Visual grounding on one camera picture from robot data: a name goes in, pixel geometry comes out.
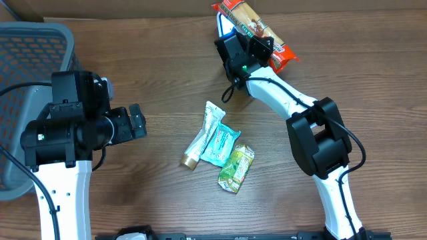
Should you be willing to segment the orange spaghetti packet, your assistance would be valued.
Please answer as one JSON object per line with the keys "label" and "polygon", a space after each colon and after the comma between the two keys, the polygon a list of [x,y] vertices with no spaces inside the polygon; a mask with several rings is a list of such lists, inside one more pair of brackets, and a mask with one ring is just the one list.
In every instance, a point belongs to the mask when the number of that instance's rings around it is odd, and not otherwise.
{"label": "orange spaghetti packet", "polygon": [[275,73],[283,70],[288,61],[299,61],[288,45],[262,21],[261,17],[244,0],[223,0],[220,3],[214,3],[211,8],[225,15],[234,23],[233,29],[248,38],[253,36],[274,38],[274,51],[268,64]]}

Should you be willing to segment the white tube gold cap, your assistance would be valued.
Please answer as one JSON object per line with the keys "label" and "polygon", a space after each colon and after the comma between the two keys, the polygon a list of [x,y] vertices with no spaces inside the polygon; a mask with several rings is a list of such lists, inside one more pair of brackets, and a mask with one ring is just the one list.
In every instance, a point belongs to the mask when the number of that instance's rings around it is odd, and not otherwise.
{"label": "white tube gold cap", "polygon": [[192,171],[196,168],[202,153],[205,151],[219,122],[225,115],[226,112],[214,105],[211,101],[206,102],[201,130],[189,144],[189,147],[184,151],[180,161],[182,165]]}

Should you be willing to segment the teal snack packet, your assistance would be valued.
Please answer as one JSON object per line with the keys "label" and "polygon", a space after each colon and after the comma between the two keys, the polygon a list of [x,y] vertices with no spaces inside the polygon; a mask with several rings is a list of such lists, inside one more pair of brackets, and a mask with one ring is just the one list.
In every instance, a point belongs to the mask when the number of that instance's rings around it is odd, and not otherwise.
{"label": "teal snack packet", "polygon": [[213,137],[201,154],[201,159],[212,165],[223,167],[231,155],[234,143],[240,135],[241,131],[234,131],[227,125],[219,122]]}

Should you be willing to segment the green tea packet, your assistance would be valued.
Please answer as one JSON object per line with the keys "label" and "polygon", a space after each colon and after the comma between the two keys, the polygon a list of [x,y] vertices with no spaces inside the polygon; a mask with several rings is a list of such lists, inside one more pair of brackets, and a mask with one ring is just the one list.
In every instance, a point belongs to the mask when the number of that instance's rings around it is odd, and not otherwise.
{"label": "green tea packet", "polygon": [[225,191],[237,193],[244,182],[254,157],[254,151],[248,145],[237,145],[220,171],[218,177],[220,187]]}

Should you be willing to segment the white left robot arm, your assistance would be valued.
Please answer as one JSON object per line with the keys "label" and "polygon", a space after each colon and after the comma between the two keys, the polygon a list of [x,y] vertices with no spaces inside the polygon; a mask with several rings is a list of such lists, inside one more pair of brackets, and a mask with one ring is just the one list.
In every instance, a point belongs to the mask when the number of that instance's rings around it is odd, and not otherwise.
{"label": "white left robot arm", "polygon": [[93,152],[147,135],[140,106],[111,108],[111,86],[89,71],[51,76],[52,101],[21,134],[42,239],[90,239]]}

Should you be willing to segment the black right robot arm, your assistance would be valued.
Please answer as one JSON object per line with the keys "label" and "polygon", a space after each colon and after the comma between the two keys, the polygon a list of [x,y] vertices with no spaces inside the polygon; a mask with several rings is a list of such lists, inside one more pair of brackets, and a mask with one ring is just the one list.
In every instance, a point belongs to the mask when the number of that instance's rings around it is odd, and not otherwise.
{"label": "black right robot arm", "polygon": [[234,90],[245,91],[273,109],[285,122],[292,155],[318,188],[333,239],[360,239],[363,226],[352,201],[348,174],[352,142],[358,138],[344,126],[336,103],[328,97],[308,97],[280,79],[268,66],[272,37],[252,37],[238,32],[222,35],[214,44],[223,61],[231,87],[223,94],[228,102]]}

